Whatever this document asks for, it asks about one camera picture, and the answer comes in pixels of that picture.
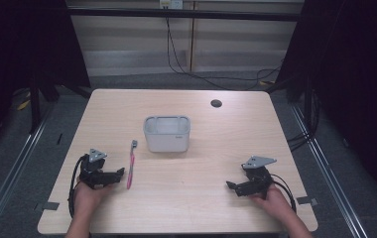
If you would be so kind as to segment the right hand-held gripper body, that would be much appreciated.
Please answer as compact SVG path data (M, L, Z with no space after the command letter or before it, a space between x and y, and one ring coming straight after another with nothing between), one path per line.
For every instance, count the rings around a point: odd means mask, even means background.
M269 171L266 169L267 165L276 163L275 159L251 156L246 163L241 165L248 181L240 183L236 188L243 190L244 195L248 196L256 193L265 194L268 187L273 182Z

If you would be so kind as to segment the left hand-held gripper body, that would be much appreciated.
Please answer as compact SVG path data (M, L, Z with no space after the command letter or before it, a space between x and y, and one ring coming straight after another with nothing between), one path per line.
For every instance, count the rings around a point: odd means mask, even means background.
M107 183L106 179L108 176L116 176L116 173L103 171L106 157L105 153L95 149L90 149L88 154L81 157L79 179L92 189L112 184Z

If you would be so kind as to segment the pink toothbrush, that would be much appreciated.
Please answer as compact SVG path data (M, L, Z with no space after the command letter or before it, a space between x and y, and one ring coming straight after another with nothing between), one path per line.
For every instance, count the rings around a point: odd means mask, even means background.
M134 169L134 164L135 164L134 150L137 148L137 146L138 146L138 141L137 140L132 140L132 142L131 142L131 148L130 148L130 165L129 165L127 184L126 184L127 189L130 189L131 185L132 185L133 169Z

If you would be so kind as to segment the grey plastic container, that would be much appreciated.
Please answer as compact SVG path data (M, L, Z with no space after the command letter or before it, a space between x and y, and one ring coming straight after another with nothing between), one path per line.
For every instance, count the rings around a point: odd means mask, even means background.
M179 153L189 148L190 120L186 116L150 116L143 130L151 152Z

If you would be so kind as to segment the person's left hand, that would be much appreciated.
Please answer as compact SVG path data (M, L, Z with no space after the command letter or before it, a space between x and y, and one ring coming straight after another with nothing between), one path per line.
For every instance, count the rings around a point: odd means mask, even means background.
M113 185L100 189L92 189L86 183L79 182L74 191L73 219L90 219L104 197L106 197Z

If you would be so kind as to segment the person's right hand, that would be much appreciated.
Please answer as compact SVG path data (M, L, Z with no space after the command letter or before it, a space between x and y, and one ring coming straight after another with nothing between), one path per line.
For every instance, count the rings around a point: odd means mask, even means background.
M294 214L282 192L273 184L268 187L267 193L249 195L249 198L262 208L267 214L280 221Z

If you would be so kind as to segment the grey tape strip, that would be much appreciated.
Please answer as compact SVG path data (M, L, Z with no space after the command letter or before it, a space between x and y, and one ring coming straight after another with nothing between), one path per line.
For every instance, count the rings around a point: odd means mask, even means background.
M60 204L58 202L40 202L37 203L34 207L36 211L43 212L44 210L57 210Z
M309 196L297 197L297 203L299 205L303 205L303 204L309 204L310 206L318 205L317 199L311 198Z

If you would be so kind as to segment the black metal stand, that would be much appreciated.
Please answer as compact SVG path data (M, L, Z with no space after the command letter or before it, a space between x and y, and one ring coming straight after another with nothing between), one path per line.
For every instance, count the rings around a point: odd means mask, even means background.
M55 82L46 72L34 73L29 81L32 124L30 133L34 134L42 122L40 95L48 102L56 102L60 95Z

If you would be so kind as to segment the yellow floor tape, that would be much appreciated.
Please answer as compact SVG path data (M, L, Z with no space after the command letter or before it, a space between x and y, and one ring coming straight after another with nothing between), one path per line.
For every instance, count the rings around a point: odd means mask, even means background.
M17 110L20 111L20 110L25 109L30 104L30 102L31 102L31 93L28 92L27 95L22 100L22 102L18 105Z

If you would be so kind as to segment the black curtain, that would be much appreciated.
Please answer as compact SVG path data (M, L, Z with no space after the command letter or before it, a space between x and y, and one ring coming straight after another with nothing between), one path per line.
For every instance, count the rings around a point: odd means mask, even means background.
M88 87L85 62L65 0L0 0L0 124L13 93L37 85Z
M377 181L377 0L304 0L278 80L315 92Z

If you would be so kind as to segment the metal floor rail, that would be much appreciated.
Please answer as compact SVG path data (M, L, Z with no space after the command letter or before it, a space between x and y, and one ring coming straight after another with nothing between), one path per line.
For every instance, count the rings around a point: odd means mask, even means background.
M307 138L307 144L314 156L314 160L317 163L353 238L369 238L363 223L342 189L317 139L311 136L311 132L306 126L303 112L298 105L292 105L291 108L302 134Z
M10 169L9 173L6 175L3 183L0 187L0 216L6 207L8 200L11 197L14 187L16 186L18 179L25 169L28 161L30 160L35 147L47 125L48 119L51 117L53 108L49 108L42 116L41 122L36 127L35 131L27 137L27 141L22 147L19 155L16 157L16 161L13 167Z

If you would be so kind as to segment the black horizontal frame bar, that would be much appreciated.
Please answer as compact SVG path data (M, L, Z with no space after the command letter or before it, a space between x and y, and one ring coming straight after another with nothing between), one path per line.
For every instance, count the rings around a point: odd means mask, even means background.
M300 14L222 12L222 11L201 11L201 10L69 7L67 11L70 15L75 15L75 16L182 18L182 19L248 20L248 21L278 21L278 22L298 22L302 19L302 16Z

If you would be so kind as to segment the white wall socket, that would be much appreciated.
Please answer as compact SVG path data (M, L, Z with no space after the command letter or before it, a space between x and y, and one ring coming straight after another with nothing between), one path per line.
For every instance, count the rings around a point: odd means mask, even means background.
M183 10L183 0L159 0L161 9Z

